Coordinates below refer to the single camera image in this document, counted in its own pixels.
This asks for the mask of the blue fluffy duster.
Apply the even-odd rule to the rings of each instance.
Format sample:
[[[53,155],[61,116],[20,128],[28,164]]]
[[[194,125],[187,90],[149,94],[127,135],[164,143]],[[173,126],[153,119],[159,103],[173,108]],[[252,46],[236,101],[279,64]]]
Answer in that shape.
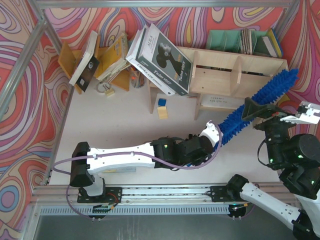
[[[273,104],[280,97],[282,97],[288,90],[294,86],[298,79],[297,68],[291,70],[282,70],[275,77],[273,77],[265,86],[257,91],[250,99],[259,105]],[[218,132],[219,142],[214,144],[213,151],[204,158],[203,163],[193,163],[192,168],[198,169],[202,165],[207,165],[216,157],[217,152],[222,145],[225,145],[234,136],[247,127],[252,120],[242,120],[245,105],[240,105],[236,110],[230,113],[226,119],[218,124],[220,131]]]

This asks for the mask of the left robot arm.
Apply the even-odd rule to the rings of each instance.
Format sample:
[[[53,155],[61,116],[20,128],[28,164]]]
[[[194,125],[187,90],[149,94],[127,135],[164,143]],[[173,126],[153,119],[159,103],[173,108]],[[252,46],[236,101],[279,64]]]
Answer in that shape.
[[[69,184],[82,188],[89,197],[105,194],[105,180],[98,174],[126,167],[179,170],[188,165],[200,166],[209,161],[214,142],[202,135],[188,138],[161,137],[138,146],[115,149],[90,147],[79,142],[72,157]]]

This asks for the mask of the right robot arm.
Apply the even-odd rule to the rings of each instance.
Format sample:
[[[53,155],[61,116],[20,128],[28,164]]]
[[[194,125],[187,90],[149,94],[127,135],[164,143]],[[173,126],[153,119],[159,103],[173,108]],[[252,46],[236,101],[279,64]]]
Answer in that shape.
[[[317,124],[320,107],[303,101],[295,114],[273,104],[260,105],[247,97],[242,120],[263,119],[256,130],[265,133],[268,163],[272,170],[281,170],[279,179],[299,200],[302,208],[289,206],[256,187],[245,177],[235,174],[226,185],[228,196],[250,202],[285,224],[298,240],[320,238],[320,141],[315,135],[301,133],[289,136],[289,129],[298,124]]]

